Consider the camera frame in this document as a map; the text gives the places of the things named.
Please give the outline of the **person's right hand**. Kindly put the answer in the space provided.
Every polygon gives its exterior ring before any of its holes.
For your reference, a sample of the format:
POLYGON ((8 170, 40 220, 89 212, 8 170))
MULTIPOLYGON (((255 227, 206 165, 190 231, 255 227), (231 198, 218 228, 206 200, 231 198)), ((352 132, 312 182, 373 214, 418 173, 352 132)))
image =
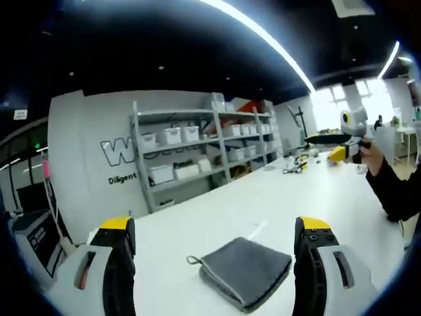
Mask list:
POLYGON ((369 139, 363 138, 359 144, 359 153, 370 174, 377 176, 384 161, 384 155, 381 150, 369 139))

